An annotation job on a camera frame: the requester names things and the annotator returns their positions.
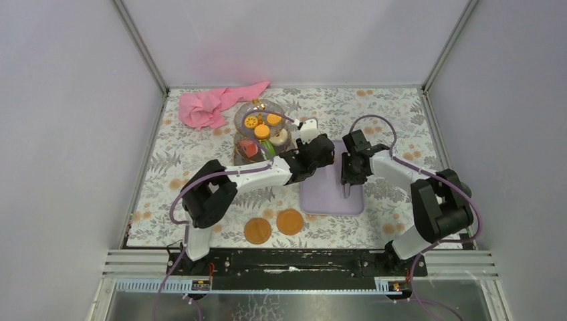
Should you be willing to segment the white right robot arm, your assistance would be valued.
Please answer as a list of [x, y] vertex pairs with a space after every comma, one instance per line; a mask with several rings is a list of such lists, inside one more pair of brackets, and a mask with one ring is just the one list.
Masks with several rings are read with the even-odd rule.
[[343, 136], [342, 141], [346, 147], [341, 164], [344, 197], [349, 197], [351, 187], [378, 176], [411, 198], [413, 226], [384, 247], [383, 265], [389, 274], [401, 275], [418, 253], [473, 224], [469, 195], [454, 171], [431, 173], [405, 162], [393, 155], [391, 147], [371, 145], [360, 130]]

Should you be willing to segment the white glazed donut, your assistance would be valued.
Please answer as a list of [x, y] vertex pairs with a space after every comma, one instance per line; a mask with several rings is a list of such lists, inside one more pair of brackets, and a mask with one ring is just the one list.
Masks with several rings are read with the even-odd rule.
[[281, 129], [277, 134], [274, 134], [269, 138], [270, 143], [273, 146], [283, 146], [288, 141], [288, 132], [286, 129]]

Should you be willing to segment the lilac plastic tray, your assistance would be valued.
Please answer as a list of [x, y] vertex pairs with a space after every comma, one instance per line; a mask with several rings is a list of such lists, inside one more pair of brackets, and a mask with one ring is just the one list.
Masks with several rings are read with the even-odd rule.
[[334, 164], [317, 169], [300, 184], [300, 209], [310, 215], [358, 216], [364, 211], [363, 188], [354, 186], [344, 198], [341, 184], [341, 156], [346, 151], [342, 140], [334, 142]]

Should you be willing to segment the pink cake slice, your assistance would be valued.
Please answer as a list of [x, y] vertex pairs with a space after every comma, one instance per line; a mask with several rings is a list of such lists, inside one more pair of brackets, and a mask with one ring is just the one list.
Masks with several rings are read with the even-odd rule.
[[241, 140], [239, 146], [246, 158], [252, 158], [259, 152], [257, 145], [249, 139]]

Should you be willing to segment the green striped cake piece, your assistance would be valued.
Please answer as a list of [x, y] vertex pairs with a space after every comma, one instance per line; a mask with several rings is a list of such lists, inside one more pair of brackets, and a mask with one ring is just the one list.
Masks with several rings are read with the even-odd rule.
[[272, 158], [277, 155], [274, 146], [269, 140], [260, 140], [263, 147], [263, 154], [266, 158]]

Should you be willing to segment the yellow jam-dot cookie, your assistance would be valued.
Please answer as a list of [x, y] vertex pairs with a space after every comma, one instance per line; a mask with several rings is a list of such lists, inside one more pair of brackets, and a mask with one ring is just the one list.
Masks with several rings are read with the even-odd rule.
[[259, 125], [259, 119], [256, 116], [247, 116], [243, 121], [244, 127], [253, 130]]

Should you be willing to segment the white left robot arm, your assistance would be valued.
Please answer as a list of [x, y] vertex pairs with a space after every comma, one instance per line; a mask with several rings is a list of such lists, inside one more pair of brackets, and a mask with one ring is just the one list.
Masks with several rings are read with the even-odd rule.
[[193, 275], [207, 268], [212, 228], [234, 198], [256, 189], [282, 187], [305, 181], [319, 168], [334, 162], [334, 143], [326, 134], [270, 160], [240, 167], [225, 167], [218, 160], [205, 163], [180, 192], [185, 223], [185, 254], [182, 266]]

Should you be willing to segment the three-tier glass cake stand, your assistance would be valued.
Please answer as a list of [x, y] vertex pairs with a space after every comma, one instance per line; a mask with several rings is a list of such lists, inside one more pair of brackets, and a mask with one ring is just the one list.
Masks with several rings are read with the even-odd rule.
[[[282, 117], [282, 122], [277, 126], [270, 126], [267, 124], [266, 118], [268, 114], [278, 114]], [[288, 126], [288, 120], [286, 118], [286, 112], [279, 104], [272, 102], [270, 100], [256, 98], [251, 102], [247, 102], [242, 107], [240, 107], [234, 117], [234, 125], [236, 128], [236, 133], [234, 135], [234, 149], [233, 149], [233, 164], [234, 165], [248, 165], [251, 163], [258, 163], [261, 161], [266, 161], [270, 158], [266, 158], [263, 154], [263, 147], [260, 140], [255, 137], [253, 130], [247, 129], [243, 125], [243, 121], [247, 116], [256, 116], [259, 119], [259, 124], [268, 125], [270, 128], [270, 136], [277, 134], [281, 129], [286, 129], [288, 132], [288, 141], [283, 146], [274, 146], [277, 155], [289, 150], [292, 147], [292, 136]], [[246, 158], [243, 151], [239, 146], [241, 140], [249, 139], [252, 140], [258, 147], [259, 152], [252, 158]]]

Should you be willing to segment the yellow round biscuit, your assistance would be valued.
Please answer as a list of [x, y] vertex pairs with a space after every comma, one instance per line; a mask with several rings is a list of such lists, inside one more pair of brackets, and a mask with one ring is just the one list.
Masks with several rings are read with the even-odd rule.
[[258, 124], [254, 128], [253, 132], [255, 137], [258, 138], [259, 140], [267, 139], [270, 136], [270, 128], [268, 125], [265, 124]]
[[278, 114], [268, 114], [266, 118], [267, 124], [270, 126], [277, 126], [282, 122], [282, 117]]

